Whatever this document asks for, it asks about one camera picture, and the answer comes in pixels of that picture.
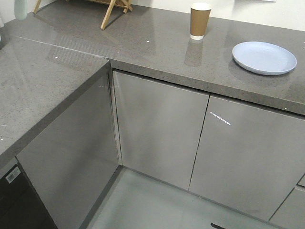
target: stainless steel cabinet door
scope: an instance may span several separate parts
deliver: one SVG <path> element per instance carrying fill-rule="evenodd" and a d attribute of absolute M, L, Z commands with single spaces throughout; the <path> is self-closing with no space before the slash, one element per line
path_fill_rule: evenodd
<path fill-rule="evenodd" d="M 270 222 L 287 229 L 305 228 L 305 189 L 296 187 Z"/>
<path fill-rule="evenodd" d="M 304 174 L 305 120 L 210 97 L 190 191 L 269 220 Z"/>
<path fill-rule="evenodd" d="M 17 159 L 57 227 L 78 229 L 118 166 L 107 75 Z"/>
<path fill-rule="evenodd" d="M 122 164 L 188 189 L 208 95 L 114 72 Z"/>

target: gray quartz countertop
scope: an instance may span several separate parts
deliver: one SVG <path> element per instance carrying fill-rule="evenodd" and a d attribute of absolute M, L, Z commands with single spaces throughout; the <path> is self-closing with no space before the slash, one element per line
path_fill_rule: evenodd
<path fill-rule="evenodd" d="M 26 20 L 13 20 L 0 51 L 0 166 L 17 154 L 57 113 L 56 107 L 106 63 L 112 68 L 305 115 L 305 32 L 210 18 L 200 43 L 189 39 L 190 15 L 134 6 L 58 0 Z M 232 48 L 269 42 L 292 52 L 297 67 L 263 76 L 239 67 Z"/>
<path fill-rule="evenodd" d="M 107 62 L 10 38 L 0 50 L 0 168 L 86 91 Z"/>
<path fill-rule="evenodd" d="M 190 15 L 134 6 L 114 8 L 100 30 L 107 7 L 58 0 L 24 21 L 12 21 L 11 35 L 104 56 L 112 67 L 305 115 L 305 32 L 210 18 L 202 43 L 189 40 Z M 239 67 L 232 48 L 246 41 L 279 45 L 292 52 L 297 67 L 263 76 Z"/>

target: light blue plate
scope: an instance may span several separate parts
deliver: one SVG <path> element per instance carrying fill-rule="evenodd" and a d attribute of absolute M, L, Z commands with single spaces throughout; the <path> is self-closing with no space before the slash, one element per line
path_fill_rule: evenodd
<path fill-rule="evenodd" d="M 265 42 L 243 42 L 234 46 L 234 60 L 243 68 L 263 75 L 281 75 L 296 67 L 295 56 L 286 49 Z"/>

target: wooden drying rack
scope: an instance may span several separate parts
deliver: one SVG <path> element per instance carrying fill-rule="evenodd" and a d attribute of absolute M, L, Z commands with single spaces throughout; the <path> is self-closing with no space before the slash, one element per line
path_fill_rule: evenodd
<path fill-rule="evenodd" d="M 109 5 L 108 10 L 105 14 L 104 20 L 101 25 L 102 30 L 104 30 L 106 28 L 114 6 L 124 8 L 124 10 L 123 10 L 124 13 L 127 13 L 128 10 L 132 11 L 132 7 L 131 7 L 132 0 L 89 0 L 89 1 Z M 40 3 L 41 3 L 41 0 L 37 0 L 34 11 L 33 11 L 35 14 L 38 11 Z"/>

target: gray floor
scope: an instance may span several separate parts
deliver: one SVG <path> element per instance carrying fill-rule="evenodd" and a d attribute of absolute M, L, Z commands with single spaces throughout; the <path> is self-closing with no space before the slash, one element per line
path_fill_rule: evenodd
<path fill-rule="evenodd" d="M 123 169 L 87 229 L 275 229 Z"/>

